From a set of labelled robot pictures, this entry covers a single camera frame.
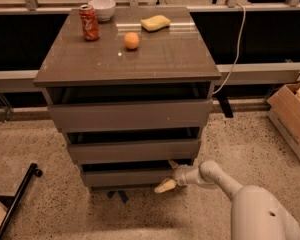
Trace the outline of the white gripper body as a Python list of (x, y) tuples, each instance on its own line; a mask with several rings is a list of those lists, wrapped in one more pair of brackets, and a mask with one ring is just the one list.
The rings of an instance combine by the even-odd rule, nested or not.
[(186, 179), (188, 165), (179, 165), (173, 170), (173, 179), (178, 186), (188, 185)]

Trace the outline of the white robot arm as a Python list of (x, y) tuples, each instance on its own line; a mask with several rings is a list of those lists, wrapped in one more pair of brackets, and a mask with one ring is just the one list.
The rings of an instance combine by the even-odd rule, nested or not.
[(231, 201), (231, 240), (300, 240), (297, 220), (268, 190), (242, 185), (226, 174), (214, 160), (199, 166), (179, 165), (170, 160), (172, 176), (165, 178), (156, 193), (190, 184), (219, 187)]

